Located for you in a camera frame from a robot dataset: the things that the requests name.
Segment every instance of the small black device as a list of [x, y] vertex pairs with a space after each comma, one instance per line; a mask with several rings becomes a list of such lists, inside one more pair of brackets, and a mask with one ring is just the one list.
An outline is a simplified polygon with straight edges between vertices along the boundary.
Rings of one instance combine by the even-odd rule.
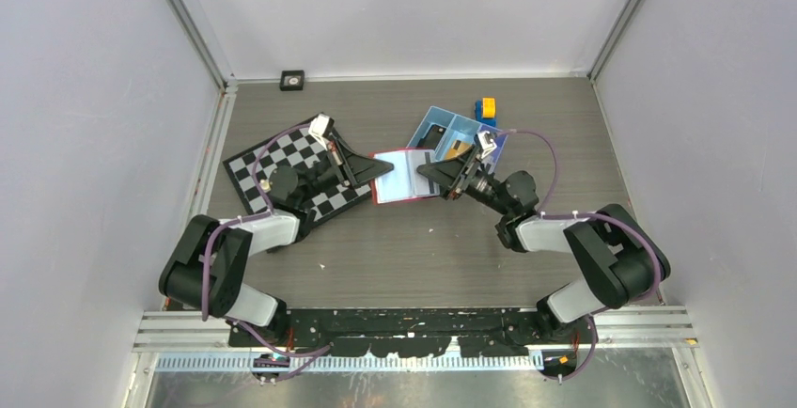
[[282, 76], [279, 78], [279, 89], [281, 91], [300, 91], [305, 89], [305, 71], [282, 71]]

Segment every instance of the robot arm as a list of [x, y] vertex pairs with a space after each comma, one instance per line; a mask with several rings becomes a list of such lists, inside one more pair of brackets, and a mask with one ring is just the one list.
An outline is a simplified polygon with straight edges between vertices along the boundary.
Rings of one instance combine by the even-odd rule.
[[209, 314], [274, 330], [275, 320], [284, 317], [280, 312], [286, 310], [285, 302], [243, 284], [248, 258], [301, 241], [313, 222], [313, 212], [305, 207], [310, 198], [338, 184], [359, 187], [393, 169], [390, 163], [356, 154], [333, 129], [333, 123], [319, 115], [309, 126], [310, 135], [327, 150], [325, 160], [307, 170], [280, 166], [269, 180], [261, 182], [276, 207], [274, 212], [248, 217], [245, 223], [240, 217], [192, 218], [161, 273], [160, 292], [188, 306], [202, 305], [205, 249], [216, 234], [211, 244]]
[[[448, 161], [425, 164], [418, 173], [438, 183], [441, 197], [466, 194], [502, 214], [495, 229], [504, 247], [516, 252], [550, 250], [572, 253], [582, 277], [537, 303], [537, 329], [549, 337], [585, 315], [620, 308], [645, 293], [655, 276], [653, 261], [643, 245], [627, 232], [598, 219], [545, 219], [534, 178], [517, 171], [503, 181], [484, 171], [482, 160], [496, 148], [490, 133], [479, 133], [470, 150]], [[628, 212], [617, 204], [598, 211], [628, 226], [655, 251], [661, 279], [669, 262]]]

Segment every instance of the gray table surface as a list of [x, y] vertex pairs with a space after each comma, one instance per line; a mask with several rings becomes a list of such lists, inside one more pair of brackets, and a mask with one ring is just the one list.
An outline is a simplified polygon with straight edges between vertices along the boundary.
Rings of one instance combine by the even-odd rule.
[[[356, 152], [407, 145], [431, 105], [471, 117], [473, 102], [496, 98], [498, 127], [547, 135], [559, 154], [548, 212], [628, 204], [595, 95], [586, 79], [309, 82], [301, 92], [241, 85], [225, 159], [325, 112]], [[554, 165], [535, 137], [512, 136], [497, 175], [525, 169], [542, 198]], [[220, 168], [209, 214], [244, 214]], [[303, 242], [249, 259], [245, 282], [297, 307], [533, 306], [580, 275], [572, 256], [513, 253], [495, 237], [499, 215], [471, 199], [374, 206], [364, 202]]]

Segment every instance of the yellow block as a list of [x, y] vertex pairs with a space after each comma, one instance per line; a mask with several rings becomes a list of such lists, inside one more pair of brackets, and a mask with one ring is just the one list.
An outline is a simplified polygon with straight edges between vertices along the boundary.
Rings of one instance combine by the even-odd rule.
[[481, 117], [495, 118], [495, 98], [481, 99]]

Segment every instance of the open book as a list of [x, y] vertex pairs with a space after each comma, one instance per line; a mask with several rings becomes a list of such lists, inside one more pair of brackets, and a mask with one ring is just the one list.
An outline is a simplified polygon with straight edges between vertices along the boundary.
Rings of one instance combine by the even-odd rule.
[[415, 171], [419, 165], [433, 162], [433, 149], [397, 149], [378, 152], [373, 157], [393, 164], [393, 171], [381, 175], [373, 182], [376, 204], [440, 195], [437, 184]]

